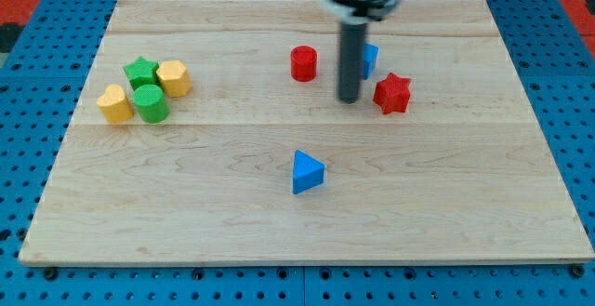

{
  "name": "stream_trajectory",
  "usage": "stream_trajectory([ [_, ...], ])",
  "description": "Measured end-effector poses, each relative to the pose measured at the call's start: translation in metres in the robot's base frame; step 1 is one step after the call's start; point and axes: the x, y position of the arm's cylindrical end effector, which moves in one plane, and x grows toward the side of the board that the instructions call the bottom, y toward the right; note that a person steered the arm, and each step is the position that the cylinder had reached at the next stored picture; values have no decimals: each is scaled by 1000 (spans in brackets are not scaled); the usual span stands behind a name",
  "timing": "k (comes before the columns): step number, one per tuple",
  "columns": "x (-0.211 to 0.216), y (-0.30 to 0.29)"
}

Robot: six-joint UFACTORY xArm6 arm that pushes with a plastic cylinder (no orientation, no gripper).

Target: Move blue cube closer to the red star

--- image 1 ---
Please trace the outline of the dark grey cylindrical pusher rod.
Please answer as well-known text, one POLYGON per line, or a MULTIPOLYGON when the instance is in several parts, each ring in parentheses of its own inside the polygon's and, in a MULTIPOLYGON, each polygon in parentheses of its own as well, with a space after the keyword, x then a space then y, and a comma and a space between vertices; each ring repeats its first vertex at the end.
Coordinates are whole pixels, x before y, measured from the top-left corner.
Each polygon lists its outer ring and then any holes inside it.
POLYGON ((347 104, 359 99, 367 24, 340 23, 337 98, 347 104))

